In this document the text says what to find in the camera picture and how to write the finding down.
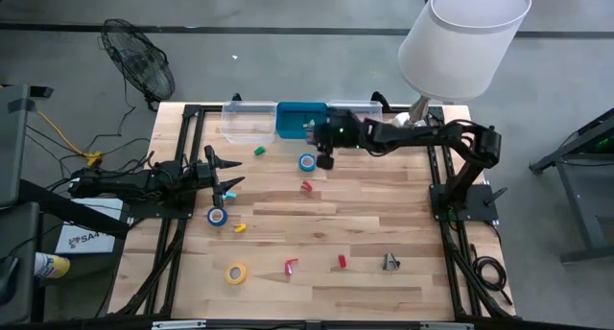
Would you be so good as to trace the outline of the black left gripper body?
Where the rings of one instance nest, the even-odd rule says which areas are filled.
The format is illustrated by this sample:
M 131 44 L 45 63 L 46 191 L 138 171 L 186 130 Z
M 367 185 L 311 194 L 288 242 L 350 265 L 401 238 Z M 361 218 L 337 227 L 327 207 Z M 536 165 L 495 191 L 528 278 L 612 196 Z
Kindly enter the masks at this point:
M 217 208 L 224 207 L 224 189 L 218 177 L 217 171 L 224 166 L 223 161 L 217 157 L 213 147 L 207 145 L 204 147 L 206 161 L 197 161 L 193 164 L 195 180 L 195 188 L 212 189 L 213 205 Z

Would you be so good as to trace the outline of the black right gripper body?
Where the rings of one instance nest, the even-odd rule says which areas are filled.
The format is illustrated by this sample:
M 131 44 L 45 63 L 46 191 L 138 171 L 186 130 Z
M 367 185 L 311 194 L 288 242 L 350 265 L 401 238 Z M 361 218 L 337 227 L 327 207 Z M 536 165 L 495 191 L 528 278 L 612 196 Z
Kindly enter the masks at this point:
M 324 170 L 332 170 L 334 167 L 333 124 L 337 114 L 336 109 L 328 109 L 326 120 L 314 128 L 314 144 L 319 152 L 316 165 Z

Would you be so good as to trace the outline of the silver table lamp white shade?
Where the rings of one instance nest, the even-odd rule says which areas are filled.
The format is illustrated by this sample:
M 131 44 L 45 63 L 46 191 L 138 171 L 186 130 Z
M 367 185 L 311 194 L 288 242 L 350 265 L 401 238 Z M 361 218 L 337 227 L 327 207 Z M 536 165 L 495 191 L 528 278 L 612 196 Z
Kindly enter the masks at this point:
M 397 58 L 419 99 L 393 123 L 424 126 L 431 100 L 465 102 L 490 86 L 531 0 L 428 0 Z

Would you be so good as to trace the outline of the black metal stand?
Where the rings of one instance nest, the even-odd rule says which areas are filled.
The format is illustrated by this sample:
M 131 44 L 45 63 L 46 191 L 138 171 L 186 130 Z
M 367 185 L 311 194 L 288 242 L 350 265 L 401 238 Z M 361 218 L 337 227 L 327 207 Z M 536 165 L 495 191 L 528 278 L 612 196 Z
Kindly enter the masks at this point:
M 530 165 L 535 175 L 558 172 L 584 248 L 560 256 L 563 264 L 614 257 L 614 107 L 573 131 L 553 152 Z

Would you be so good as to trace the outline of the black floor fan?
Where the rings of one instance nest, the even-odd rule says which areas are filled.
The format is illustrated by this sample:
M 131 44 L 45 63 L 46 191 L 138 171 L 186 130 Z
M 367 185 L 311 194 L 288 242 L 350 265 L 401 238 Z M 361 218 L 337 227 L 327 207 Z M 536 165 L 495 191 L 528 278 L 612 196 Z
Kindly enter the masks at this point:
M 176 90 L 167 54 L 136 26 L 121 18 L 107 19 L 100 40 L 124 79 L 144 96 L 148 109 L 169 100 Z

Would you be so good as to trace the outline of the teal plastic bin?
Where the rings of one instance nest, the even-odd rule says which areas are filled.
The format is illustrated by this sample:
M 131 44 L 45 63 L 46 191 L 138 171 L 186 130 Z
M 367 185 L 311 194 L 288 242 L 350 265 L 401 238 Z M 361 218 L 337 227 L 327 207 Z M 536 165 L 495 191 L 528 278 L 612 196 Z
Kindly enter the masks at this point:
M 280 102 L 276 108 L 275 129 L 282 139 L 305 139 L 305 124 L 326 121 L 326 103 Z

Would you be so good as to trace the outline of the white cardboard box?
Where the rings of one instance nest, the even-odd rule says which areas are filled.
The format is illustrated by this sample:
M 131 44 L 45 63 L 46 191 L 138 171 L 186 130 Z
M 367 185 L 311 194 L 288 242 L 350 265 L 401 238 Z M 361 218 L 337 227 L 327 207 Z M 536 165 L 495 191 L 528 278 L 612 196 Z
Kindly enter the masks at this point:
M 75 199 L 74 202 L 98 210 L 106 216 L 120 220 L 124 204 L 118 199 Z M 65 222 L 61 229 L 55 254 L 93 254 L 111 253 L 115 238 L 113 236 L 84 229 Z

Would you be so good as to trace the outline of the gray cabinet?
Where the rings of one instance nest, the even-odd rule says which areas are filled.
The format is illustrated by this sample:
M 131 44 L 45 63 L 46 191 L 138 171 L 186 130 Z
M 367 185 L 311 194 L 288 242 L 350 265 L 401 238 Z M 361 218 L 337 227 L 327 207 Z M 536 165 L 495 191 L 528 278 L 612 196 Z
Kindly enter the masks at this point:
M 0 208 L 17 202 L 28 114 L 34 98 L 50 98 L 48 86 L 0 84 Z
M 0 210 L 0 326 L 44 318 L 45 290 L 35 277 L 39 206 Z

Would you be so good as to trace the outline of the clear plastic bin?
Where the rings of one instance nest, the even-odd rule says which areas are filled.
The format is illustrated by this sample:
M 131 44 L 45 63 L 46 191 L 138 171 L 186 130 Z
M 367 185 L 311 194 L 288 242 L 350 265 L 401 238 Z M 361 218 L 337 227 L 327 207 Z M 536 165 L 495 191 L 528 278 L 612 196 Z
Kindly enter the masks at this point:
M 327 124 L 333 130 L 354 130 L 365 119 L 377 122 L 383 121 L 383 106 L 375 101 L 333 100 L 327 103 L 327 107 L 324 124 Z M 345 111 L 352 112 L 356 116 L 357 122 L 343 119 Z
M 233 144 L 269 144 L 276 137 L 277 103 L 230 101 L 222 108 L 221 134 Z

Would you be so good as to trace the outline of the yellow spray can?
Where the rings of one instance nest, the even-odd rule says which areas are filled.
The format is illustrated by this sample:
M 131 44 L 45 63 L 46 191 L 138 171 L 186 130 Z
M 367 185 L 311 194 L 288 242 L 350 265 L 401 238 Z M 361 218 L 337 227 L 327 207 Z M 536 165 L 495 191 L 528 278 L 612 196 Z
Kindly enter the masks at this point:
M 42 252 L 35 254 L 35 277 L 58 279 L 64 277 L 69 269 L 70 261 L 67 258 Z

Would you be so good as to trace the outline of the yellow tape roll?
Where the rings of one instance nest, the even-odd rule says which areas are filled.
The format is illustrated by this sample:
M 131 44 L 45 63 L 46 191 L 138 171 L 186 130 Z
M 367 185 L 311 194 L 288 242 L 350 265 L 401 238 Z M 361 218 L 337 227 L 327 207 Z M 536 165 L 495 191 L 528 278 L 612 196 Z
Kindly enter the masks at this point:
M 231 285 L 242 284 L 248 277 L 248 271 L 242 263 L 232 263 L 225 271 L 225 281 Z

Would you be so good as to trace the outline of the dark blue tape roll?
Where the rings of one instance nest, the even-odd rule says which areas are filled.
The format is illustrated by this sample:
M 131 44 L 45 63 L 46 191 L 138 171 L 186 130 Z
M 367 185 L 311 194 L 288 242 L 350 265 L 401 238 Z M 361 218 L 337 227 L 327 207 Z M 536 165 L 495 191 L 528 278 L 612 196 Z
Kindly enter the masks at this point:
M 215 227 L 224 226 L 228 219 L 228 215 L 223 208 L 212 207 L 207 212 L 207 221 Z

